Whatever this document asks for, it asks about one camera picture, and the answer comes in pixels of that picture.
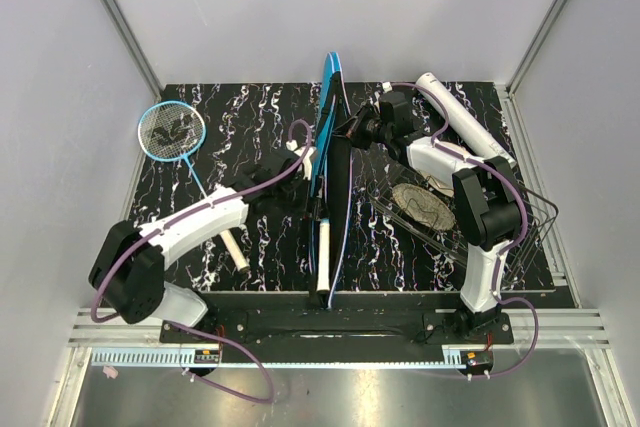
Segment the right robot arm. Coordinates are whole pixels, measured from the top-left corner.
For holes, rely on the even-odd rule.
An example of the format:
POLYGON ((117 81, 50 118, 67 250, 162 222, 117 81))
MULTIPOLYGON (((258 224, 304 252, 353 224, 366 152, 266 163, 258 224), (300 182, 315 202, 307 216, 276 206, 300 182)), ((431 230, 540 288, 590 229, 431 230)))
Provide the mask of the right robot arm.
POLYGON ((463 155, 434 135, 420 133, 398 91, 383 94, 378 107, 363 105, 333 134, 358 149, 382 144, 396 162, 432 174, 453 190, 453 214, 468 248, 462 306, 450 325, 463 342, 480 341, 506 304, 500 289, 508 253, 528 230, 526 207, 507 159, 463 155))

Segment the blue racket cover bag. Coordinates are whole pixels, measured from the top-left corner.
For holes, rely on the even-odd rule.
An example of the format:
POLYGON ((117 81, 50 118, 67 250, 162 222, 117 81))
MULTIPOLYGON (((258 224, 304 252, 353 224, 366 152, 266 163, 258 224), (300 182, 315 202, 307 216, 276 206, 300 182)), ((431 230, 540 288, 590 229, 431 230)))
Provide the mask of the blue racket cover bag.
POLYGON ((333 299, 341 275, 349 234, 353 185, 351 144, 347 139, 333 137, 332 131, 350 117, 351 109, 346 95, 340 58, 336 52, 330 52, 326 55, 323 67, 314 141, 318 155, 313 164, 309 191, 309 293, 312 305, 325 310, 333 307, 333 299), (330 219, 330 290, 326 295, 320 295, 316 291, 318 252, 316 195, 319 188, 319 175, 323 175, 326 181, 326 203, 330 219))

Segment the white shuttlecock tube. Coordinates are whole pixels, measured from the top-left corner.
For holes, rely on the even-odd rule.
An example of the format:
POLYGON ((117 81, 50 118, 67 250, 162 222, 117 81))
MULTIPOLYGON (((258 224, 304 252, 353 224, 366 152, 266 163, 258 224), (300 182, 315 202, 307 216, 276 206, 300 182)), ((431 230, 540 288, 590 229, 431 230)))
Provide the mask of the white shuttlecock tube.
POLYGON ((474 154, 485 158, 502 156, 511 167, 516 166, 516 160, 507 150, 431 72, 421 75, 416 84, 434 94, 442 103, 448 114, 449 125, 474 154))

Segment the blue badminton racket front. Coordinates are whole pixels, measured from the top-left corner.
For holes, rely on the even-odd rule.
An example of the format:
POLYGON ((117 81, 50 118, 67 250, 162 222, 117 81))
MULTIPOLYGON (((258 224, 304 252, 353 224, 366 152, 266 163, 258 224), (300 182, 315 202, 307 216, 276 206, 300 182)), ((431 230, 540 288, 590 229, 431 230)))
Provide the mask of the blue badminton racket front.
POLYGON ((154 161, 184 163, 201 194, 196 202, 137 228, 151 246, 161 249, 165 268, 216 236, 222 238, 236 266, 246 268, 248 261, 231 238, 230 230, 245 223, 248 204, 240 197, 232 198, 235 191, 229 187, 206 192, 189 160, 205 137, 203 117, 184 102, 161 102, 143 114, 138 124, 138 140, 144 153, 154 161))

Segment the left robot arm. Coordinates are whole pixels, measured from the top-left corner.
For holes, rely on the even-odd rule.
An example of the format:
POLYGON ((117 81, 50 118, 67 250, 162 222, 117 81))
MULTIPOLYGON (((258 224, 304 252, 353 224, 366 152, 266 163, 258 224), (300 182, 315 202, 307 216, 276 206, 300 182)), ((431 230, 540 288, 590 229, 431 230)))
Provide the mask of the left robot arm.
POLYGON ((206 302, 194 290, 166 281, 165 271, 205 241, 243 225, 262 197, 309 178, 315 156, 313 147, 281 151, 272 165, 260 165, 174 214, 140 226, 130 221, 112 226, 89 275, 96 290, 92 321, 119 317, 137 324, 156 318, 181 324, 193 342, 208 341, 216 319, 206 302))

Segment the blue badminton racket back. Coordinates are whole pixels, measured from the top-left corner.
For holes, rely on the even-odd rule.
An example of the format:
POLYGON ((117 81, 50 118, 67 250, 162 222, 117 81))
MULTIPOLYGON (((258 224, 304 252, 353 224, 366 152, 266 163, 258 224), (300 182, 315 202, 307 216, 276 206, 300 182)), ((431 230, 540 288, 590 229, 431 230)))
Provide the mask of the blue badminton racket back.
POLYGON ((330 219, 329 209, 326 203, 327 188, 323 175, 318 176, 319 188, 316 195, 316 218, 318 252, 316 260, 317 285, 316 291, 320 295, 329 293, 329 264, 330 264, 330 219))

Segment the blue badminton racket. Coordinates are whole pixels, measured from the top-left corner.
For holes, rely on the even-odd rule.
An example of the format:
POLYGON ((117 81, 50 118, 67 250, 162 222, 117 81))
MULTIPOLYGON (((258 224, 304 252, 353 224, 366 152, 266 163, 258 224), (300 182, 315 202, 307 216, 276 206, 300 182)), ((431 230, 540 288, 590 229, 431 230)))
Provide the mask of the blue badminton racket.
POLYGON ((216 236, 222 238, 236 266, 246 268, 248 261, 231 238, 230 230, 245 223, 248 204, 240 197, 232 198, 235 191, 229 187, 206 192, 189 160, 205 137, 203 117, 184 102, 161 102, 143 114, 138 124, 138 140, 144 153, 154 161, 184 163, 201 194, 196 202, 137 228, 151 246, 161 249, 165 268, 216 236))
POLYGON ((329 209, 326 203, 327 188, 323 175, 318 176, 319 188, 316 195, 316 218, 318 252, 316 260, 317 285, 316 291, 320 295, 329 293, 329 264, 330 264, 330 219, 329 209))

